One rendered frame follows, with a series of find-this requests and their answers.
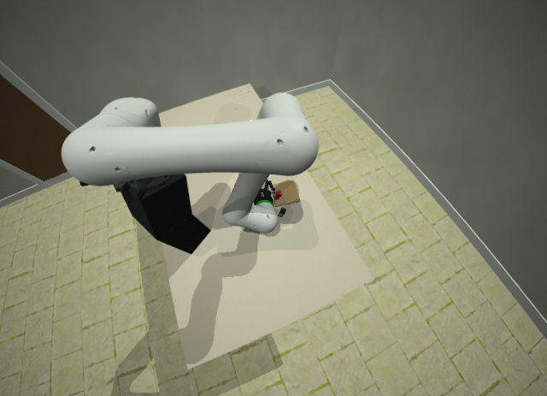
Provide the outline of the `tan square mat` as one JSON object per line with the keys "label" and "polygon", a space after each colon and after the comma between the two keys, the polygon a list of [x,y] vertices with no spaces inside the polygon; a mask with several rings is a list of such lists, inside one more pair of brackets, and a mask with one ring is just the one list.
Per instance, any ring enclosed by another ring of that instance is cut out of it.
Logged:
{"label": "tan square mat", "polygon": [[[275,206],[300,202],[294,180],[273,184],[273,188],[275,188],[275,193],[273,193]],[[281,191],[282,196],[277,197],[277,191]]]}

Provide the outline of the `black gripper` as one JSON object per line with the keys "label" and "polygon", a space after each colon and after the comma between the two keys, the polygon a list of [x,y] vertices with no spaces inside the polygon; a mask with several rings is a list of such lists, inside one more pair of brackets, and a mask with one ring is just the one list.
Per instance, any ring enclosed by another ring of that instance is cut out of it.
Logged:
{"label": "black gripper", "polygon": [[[270,185],[270,188],[271,188],[271,191],[268,190],[268,185]],[[267,188],[266,188],[267,187]],[[267,192],[266,192],[267,191]],[[264,189],[261,189],[257,195],[261,194],[261,193],[266,193],[266,194],[270,194],[271,196],[271,193],[275,193],[275,188],[273,187],[273,184],[271,181],[268,181],[268,179],[266,179],[266,183],[265,183],[265,186],[264,186]]]}

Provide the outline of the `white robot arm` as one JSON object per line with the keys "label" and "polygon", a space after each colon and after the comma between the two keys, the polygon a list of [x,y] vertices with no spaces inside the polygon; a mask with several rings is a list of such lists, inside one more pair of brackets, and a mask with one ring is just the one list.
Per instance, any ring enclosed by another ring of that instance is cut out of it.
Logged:
{"label": "white robot arm", "polygon": [[239,173],[222,209],[224,220],[270,233],[278,223],[274,201],[258,192],[270,174],[306,171],[317,157],[319,140],[291,94],[267,98],[257,119],[161,127],[150,100],[120,98],[67,136],[62,161],[81,186],[114,184],[117,192],[129,186],[155,189],[174,174]]}

